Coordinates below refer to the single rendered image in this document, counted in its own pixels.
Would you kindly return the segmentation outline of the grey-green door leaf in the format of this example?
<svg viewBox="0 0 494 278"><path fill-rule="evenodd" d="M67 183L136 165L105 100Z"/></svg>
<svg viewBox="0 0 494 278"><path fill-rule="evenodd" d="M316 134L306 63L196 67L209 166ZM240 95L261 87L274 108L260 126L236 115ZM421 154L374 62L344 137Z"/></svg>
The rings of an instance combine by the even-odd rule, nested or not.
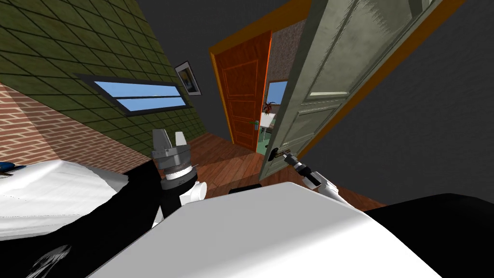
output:
<svg viewBox="0 0 494 278"><path fill-rule="evenodd" d="M440 0L313 0L259 179L299 156Z"/></svg>

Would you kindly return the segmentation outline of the blue window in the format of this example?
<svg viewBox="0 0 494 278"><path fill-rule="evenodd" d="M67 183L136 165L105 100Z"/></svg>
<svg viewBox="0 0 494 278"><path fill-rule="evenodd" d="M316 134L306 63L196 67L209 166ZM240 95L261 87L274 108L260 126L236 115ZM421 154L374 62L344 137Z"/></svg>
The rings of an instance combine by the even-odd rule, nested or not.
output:
<svg viewBox="0 0 494 278"><path fill-rule="evenodd" d="M281 105L287 82L287 80L269 82L264 105L265 113L267 113L266 111L269 113L277 113Z"/></svg>

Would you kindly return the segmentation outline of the dark-framed window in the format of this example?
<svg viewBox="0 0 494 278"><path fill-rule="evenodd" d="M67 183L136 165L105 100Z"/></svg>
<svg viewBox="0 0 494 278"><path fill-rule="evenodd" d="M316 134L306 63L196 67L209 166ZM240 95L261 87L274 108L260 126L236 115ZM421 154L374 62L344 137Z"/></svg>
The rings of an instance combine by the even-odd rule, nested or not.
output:
<svg viewBox="0 0 494 278"><path fill-rule="evenodd" d="M141 116L191 107L176 83L76 73L80 80L117 106L125 116Z"/></svg>

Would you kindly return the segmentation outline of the framed wall picture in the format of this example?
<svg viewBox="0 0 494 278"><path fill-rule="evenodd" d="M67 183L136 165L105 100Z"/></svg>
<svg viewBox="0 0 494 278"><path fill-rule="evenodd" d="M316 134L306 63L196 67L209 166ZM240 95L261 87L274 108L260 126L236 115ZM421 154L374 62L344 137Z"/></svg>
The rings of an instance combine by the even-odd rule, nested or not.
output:
<svg viewBox="0 0 494 278"><path fill-rule="evenodd" d="M202 95L188 61L175 67L175 71L189 96Z"/></svg>

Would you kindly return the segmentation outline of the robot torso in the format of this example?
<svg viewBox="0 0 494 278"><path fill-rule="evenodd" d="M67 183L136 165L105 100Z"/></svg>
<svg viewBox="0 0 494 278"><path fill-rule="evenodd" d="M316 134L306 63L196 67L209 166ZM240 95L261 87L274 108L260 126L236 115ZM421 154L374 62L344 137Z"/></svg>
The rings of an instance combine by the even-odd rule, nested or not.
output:
<svg viewBox="0 0 494 278"><path fill-rule="evenodd" d="M356 208L284 182L191 202L87 278L441 278Z"/></svg>

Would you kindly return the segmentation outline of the white bed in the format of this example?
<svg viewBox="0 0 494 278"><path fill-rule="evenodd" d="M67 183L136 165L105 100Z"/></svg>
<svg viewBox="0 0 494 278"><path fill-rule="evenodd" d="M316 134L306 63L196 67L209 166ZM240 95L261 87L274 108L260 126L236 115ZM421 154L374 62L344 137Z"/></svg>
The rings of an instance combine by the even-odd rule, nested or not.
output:
<svg viewBox="0 0 494 278"><path fill-rule="evenodd" d="M63 160L0 175L0 241L45 235L110 200L128 177Z"/></svg>

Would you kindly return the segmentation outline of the orange wooden door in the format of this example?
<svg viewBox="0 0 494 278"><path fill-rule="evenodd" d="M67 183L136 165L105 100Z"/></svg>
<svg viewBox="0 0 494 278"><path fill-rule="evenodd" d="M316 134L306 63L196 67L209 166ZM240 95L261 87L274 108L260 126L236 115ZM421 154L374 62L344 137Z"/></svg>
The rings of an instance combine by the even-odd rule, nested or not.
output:
<svg viewBox="0 0 494 278"><path fill-rule="evenodd" d="M271 42L269 30L213 55L232 142L253 152L259 131L249 122L261 119Z"/></svg>

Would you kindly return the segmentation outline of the black door handle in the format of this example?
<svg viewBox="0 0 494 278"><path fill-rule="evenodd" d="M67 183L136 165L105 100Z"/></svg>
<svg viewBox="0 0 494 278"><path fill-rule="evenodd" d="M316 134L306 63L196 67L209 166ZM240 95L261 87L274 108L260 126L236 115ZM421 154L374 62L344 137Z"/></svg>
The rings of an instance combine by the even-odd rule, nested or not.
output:
<svg viewBox="0 0 494 278"><path fill-rule="evenodd" d="M279 148L273 148L269 154L268 161L273 161L275 158L278 158L283 155L287 155L291 150L280 150Z"/></svg>

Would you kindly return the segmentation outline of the blue object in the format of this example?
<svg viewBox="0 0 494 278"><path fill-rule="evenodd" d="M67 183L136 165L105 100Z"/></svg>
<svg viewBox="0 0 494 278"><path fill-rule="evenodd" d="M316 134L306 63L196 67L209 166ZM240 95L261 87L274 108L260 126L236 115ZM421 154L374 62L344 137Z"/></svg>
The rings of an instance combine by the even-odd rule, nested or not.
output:
<svg viewBox="0 0 494 278"><path fill-rule="evenodd" d="M0 178L11 177L15 171L21 170L25 167L25 165L16 166L11 162L0 162Z"/></svg>

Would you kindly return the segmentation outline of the white table with plant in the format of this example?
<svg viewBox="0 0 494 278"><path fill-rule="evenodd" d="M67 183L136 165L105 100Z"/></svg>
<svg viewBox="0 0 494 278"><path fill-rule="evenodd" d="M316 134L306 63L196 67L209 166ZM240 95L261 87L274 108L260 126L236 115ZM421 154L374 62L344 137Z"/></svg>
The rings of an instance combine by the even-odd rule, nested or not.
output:
<svg viewBox="0 0 494 278"><path fill-rule="evenodd" d="M260 131L262 134L262 140L265 140L265 134L267 131L267 128L270 126L275 114L271 113L272 110L272 105L275 104L275 102L265 102L263 106L263 111L261 113L261 119L260 119Z"/></svg>

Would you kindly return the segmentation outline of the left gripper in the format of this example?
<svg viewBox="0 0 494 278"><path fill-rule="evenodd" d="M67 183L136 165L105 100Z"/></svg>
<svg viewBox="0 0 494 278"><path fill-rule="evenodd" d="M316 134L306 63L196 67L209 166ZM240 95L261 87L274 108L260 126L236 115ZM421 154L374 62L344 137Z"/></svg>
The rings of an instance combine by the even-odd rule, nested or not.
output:
<svg viewBox="0 0 494 278"><path fill-rule="evenodd" d="M154 151L151 152L151 156L159 170L175 168L179 171L191 165L191 147L187 144L183 132L175 133L176 147L173 148L165 129L154 129L152 140Z"/></svg>

